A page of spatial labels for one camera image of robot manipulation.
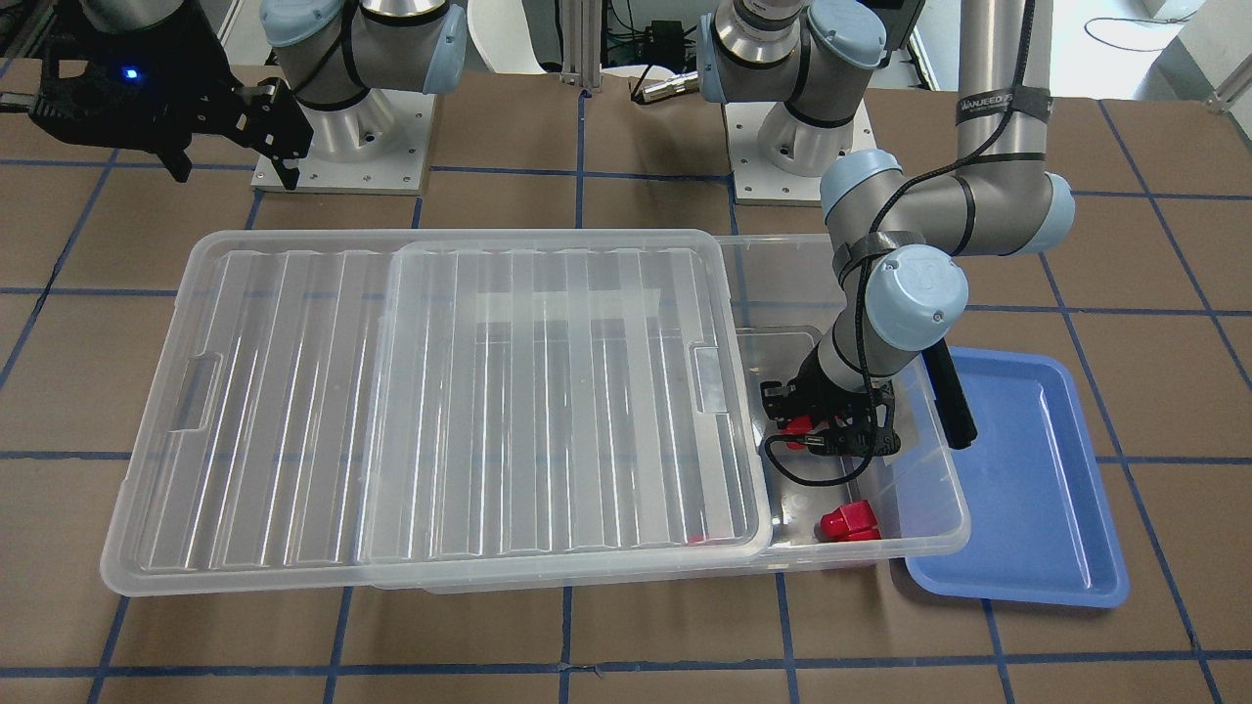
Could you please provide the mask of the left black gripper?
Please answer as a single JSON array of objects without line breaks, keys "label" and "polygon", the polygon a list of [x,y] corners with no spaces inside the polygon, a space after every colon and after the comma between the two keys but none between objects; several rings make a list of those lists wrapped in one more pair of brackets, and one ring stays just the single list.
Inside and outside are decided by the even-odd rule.
[{"label": "left black gripper", "polygon": [[766,418],[777,423],[779,420],[808,415],[815,423],[814,431],[803,437],[782,436],[777,425],[777,432],[767,438],[782,438],[793,450],[806,448],[819,456],[864,458],[869,452],[876,458],[891,456],[901,448],[900,437],[893,427],[893,383],[881,385],[875,393],[876,406],[871,407],[871,397],[868,395],[845,392],[838,386],[825,390],[803,386],[798,378],[788,385],[765,380],[762,410]]}]

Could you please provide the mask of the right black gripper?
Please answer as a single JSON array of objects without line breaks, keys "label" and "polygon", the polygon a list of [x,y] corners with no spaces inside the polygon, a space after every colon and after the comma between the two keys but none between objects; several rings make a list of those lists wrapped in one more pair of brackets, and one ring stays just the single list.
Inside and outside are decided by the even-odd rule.
[{"label": "right black gripper", "polygon": [[269,159],[285,190],[298,187],[314,134],[282,76],[242,86],[207,28],[60,36],[28,116],[73,147],[156,155],[178,183],[192,178],[194,135],[234,135]]}]

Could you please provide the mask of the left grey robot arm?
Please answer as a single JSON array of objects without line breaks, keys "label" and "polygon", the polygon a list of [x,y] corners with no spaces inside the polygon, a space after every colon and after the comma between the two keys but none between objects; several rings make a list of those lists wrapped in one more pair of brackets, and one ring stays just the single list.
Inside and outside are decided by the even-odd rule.
[{"label": "left grey robot arm", "polygon": [[964,1],[957,159],[909,175],[851,133],[888,30],[859,1],[722,1],[696,31],[702,96],[767,103],[760,147],[779,169],[819,180],[846,299],[793,380],[762,386],[775,447],[885,458],[894,375],[933,360],[967,307],[959,257],[1013,257],[1059,244],[1070,187],[1045,165],[1050,129],[1048,1]]}]

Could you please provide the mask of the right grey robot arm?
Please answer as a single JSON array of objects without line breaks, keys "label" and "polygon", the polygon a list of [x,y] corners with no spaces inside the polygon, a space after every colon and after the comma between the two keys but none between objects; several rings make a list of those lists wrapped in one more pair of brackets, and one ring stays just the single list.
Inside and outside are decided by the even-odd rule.
[{"label": "right grey robot arm", "polygon": [[283,76],[249,86],[197,1],[59,1],[55,15],[38,90],[4,94],[3,111],[69,147],[151,154],[178,182],[193,138],[220,135],[287,190],[305,157],[349,162],[394,140],[384,91],[449,94],[470,45],[452,1],[264,1]]}]

